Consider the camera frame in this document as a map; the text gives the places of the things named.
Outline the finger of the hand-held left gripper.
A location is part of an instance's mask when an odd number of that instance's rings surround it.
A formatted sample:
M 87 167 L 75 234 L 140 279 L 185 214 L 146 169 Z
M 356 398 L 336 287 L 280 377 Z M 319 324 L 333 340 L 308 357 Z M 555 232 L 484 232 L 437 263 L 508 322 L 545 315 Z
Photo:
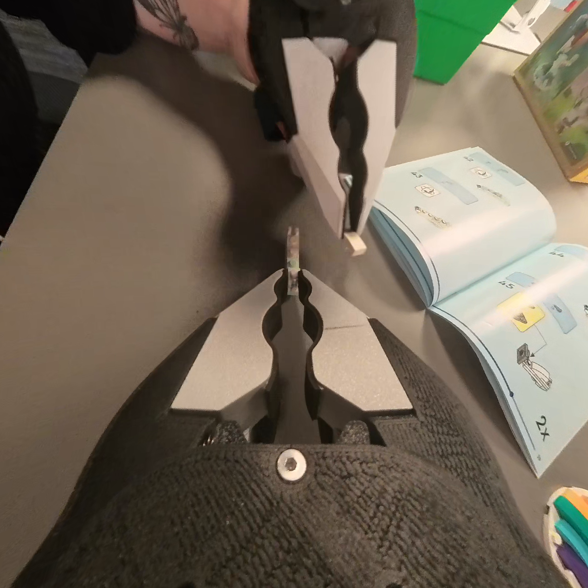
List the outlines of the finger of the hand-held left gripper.
M 351 230 L 362 233 L 396 131 L 396 43 L 373 41 L 354 66 L 349 212 Z
M 348 197 L 339 180 L 341 152 L 329 114 L 335 91 L 335 66 L 348 41 L 340 38 L 290 38 L 282 41 L 296 131 L 289 141 L 290 160 L 316 198 L 338 239 L 345 235 Z

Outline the printed white lego plate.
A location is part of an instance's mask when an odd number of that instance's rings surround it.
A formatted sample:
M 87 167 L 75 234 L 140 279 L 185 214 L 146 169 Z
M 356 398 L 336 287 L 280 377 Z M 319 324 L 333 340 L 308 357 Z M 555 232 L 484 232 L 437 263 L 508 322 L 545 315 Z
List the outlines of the printed white lego plate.
M 299 294 L 300 273 L 300 232 L 299 228 L 290 226 L 286 236 L 286 275 L 288 296 Z

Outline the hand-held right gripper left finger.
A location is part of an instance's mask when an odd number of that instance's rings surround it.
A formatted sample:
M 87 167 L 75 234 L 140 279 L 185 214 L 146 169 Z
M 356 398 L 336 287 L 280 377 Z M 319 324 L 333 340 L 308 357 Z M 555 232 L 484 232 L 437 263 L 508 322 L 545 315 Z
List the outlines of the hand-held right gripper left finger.
M 273 336 L 263 328 L 279 305 L 274 272 L 217 316 L 176 394 L 171 409 L 220 420 L 259 422 L 269 415 L 267 393 L 275 376 Z

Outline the lego set cardboard box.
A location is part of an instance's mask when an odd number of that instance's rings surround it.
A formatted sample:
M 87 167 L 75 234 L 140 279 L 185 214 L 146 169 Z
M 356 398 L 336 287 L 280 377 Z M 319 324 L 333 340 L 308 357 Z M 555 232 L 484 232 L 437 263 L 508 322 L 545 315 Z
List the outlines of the lego set cardboard box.
M 513 74 L 564 177 L 587 183 L 587 1 Z

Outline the person's left forearm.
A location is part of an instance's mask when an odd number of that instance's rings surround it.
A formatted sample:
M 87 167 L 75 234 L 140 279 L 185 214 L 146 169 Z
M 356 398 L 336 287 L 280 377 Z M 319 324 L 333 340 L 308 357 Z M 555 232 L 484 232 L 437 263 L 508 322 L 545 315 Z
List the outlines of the person's left forearm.
M 230 1 L 88 1 L 100 52 L 120 54 L 139 32 L 183 48 L 231 57 Z

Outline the white printed paper sheet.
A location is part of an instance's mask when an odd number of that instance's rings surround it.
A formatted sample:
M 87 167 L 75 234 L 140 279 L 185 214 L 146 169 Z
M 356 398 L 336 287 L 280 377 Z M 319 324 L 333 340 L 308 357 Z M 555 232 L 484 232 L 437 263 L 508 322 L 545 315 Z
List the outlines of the white printed paper sheet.
M 518 55 L 531 55 L 540 46 L 532 26 L 549 5 L 550 1 L 533 1 L 530 9 L 523 13 L 512 5 L 481 44 Z

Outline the open light blue instruction booklet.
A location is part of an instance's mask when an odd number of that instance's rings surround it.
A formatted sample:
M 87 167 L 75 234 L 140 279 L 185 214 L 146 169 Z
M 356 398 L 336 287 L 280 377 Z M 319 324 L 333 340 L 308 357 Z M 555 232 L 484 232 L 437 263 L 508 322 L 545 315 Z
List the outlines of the open light blue instruction booklet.
M 587 248 L 554 242 L 548 200 L 480 147 L 386 168 L 369 221 L 540 478 L 587 423 Z

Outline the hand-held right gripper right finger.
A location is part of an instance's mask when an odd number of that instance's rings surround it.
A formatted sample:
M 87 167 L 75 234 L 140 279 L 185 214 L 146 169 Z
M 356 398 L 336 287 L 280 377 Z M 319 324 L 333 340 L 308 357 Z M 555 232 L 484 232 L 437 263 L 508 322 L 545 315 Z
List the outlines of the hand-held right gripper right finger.
M 313 420 L 349 422 L 407 414 L 413 405 L 370 319 L 307 270 L 299 273 L 306 355 L 305 398 Z

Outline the green plastic bin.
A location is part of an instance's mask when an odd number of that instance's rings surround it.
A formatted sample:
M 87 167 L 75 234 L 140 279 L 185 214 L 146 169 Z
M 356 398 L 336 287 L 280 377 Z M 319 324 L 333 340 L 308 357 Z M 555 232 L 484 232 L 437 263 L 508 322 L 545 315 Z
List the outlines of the green plastic bin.
M 514 1 L 415 1 L 417 56 L 414 76 L 449 82 Z

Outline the person's left hand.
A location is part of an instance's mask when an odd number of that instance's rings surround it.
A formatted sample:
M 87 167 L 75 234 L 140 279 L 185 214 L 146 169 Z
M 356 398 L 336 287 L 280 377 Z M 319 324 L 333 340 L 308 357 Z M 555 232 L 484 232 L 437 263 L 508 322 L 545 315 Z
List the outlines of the person's left hand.
M 291 1 L 230 1 L 228 47 L 244 77 L 261 91 L 268 117 L 289 142 L 297 133 L 292 94 L 283 52 L 291 32 Z

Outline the rainbow lego plate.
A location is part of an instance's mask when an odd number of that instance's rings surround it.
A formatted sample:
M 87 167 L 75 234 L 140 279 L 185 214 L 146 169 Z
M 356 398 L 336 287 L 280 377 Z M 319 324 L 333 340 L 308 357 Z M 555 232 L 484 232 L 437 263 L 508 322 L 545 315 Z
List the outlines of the rainbow lego plate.
M 562 487 L 543 515 L 548 554 L 570 587 L 587 587 L 587 490 Z

